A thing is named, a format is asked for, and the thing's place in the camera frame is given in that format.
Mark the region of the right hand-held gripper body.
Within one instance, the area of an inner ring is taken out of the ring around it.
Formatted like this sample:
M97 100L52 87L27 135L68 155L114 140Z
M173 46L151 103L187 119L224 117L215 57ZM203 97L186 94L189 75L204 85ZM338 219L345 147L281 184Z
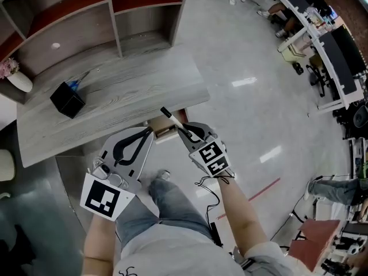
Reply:
M220 138L210 138L208 141L202 141L198 150L189 153L189 158L211 178L219 176L235 177L235 173L231 170L226 146Z

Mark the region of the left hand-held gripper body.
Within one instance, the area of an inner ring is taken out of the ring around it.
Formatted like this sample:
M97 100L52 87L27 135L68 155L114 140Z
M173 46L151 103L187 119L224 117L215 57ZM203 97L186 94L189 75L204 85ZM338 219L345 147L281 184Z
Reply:
M140 190L139 181L123 177L102 158L93 161L83 183L80 206L107 220L116 221Z

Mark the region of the wooden drawer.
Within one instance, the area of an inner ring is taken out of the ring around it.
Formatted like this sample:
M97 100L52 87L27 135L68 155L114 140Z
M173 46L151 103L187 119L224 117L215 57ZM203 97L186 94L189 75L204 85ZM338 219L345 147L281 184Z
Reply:
M187 109L174 111L172 115L181 123L188 122ZM165 115L150 119L147 121L147 124L153 129L156 144L172 140L179 136L177 126Z

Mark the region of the white black-tipped pen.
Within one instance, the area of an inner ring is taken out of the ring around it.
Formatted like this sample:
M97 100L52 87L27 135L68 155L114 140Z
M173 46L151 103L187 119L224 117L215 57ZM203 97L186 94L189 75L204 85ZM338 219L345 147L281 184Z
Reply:
M171 120L178 128L181 130L185 130L183 124L171 113L169 112L164 106L160 109L160 111L169 119Z

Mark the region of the black pen holder box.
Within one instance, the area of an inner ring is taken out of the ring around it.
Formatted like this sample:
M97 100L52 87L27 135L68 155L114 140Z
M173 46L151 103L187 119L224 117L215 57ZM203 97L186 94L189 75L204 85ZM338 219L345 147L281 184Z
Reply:
M81 97L65 82L54 91L50 100L58 112L69 118L74 118L85 106Z

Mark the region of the blue-handled scissors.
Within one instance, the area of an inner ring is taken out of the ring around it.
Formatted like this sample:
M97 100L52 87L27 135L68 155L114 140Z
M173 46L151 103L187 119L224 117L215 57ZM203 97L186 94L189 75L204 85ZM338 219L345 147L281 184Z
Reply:
M67 82L68 87L71 88L73 91L77 91L79 84L81 83L81 81L85 79L85 77L89 75L89 73L90 72L87 71L83 73L82 75L78 76L76 79Z

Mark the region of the person's right forearm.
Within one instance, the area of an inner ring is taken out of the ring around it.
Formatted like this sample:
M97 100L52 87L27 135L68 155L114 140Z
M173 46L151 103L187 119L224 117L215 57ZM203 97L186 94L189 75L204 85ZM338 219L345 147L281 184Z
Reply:
M233 178L219 178L222 201L236 246L244 256L252 247L268 241L258 215Z

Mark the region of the person's left forearm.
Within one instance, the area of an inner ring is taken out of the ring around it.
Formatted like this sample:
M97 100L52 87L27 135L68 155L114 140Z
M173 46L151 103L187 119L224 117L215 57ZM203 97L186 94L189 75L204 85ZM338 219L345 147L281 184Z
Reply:
M113 276L116 223L94 214L83 249L82 276Z

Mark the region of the gray wooden desk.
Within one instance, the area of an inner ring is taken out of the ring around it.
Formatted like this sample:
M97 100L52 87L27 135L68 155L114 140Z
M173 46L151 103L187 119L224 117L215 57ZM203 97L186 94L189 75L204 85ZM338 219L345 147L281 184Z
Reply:
M62 82L89 71L79 84L85 106L74 117L57 111L50 96ZM120 58L104 44L70 57L34 78L17 107L24 167L160 115L208 101L204 80L183 45Z

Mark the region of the person's blue jeans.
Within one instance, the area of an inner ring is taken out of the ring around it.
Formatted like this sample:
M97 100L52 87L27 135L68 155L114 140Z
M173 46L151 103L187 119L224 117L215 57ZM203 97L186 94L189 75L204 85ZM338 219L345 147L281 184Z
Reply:
M155 224L191 229L213 239L203 216L176 184L154 178L148 182L147 190L159 215L154 215L138 197L134 197L116 220L121 247Z

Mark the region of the cream chair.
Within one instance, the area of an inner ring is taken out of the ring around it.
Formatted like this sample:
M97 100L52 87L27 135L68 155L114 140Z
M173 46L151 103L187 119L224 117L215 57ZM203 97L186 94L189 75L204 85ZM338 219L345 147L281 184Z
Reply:
M13 155L6 149L0 149L0 182L11 181L15 175Z

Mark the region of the person's gray shirt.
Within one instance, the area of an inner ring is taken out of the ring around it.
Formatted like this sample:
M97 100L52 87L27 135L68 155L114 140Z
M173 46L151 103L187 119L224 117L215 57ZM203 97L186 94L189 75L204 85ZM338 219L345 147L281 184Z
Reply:
M291 264L273 242L245 255L246 269L205 235L156 224L133 238L121 252L113 276L293 276Z

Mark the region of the white ribbed vase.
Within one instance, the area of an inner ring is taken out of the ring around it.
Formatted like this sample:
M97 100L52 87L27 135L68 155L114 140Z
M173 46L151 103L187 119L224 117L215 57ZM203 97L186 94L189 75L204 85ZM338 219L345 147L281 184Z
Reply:
M22 72L17 71L13 74L10 74L7 79L10 83L12 83L16 88L23 92L30 92L33 88L32 81Z

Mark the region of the pale yellow box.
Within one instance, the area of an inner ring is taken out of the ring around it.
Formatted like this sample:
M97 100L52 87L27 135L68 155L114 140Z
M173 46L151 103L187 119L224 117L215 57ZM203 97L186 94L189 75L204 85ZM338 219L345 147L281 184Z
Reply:
M306 54L304 54L303 51L300 51L294 44L290 44L286 49L284 49L281 52L281 55L288 63L298 63L306 57Z

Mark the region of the red stool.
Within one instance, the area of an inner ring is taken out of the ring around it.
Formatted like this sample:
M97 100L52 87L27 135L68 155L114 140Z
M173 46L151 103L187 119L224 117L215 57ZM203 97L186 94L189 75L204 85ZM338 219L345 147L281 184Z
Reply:
M288 255L314 272L342 225L341 220L305 220L298 229L304 238L292 240Z

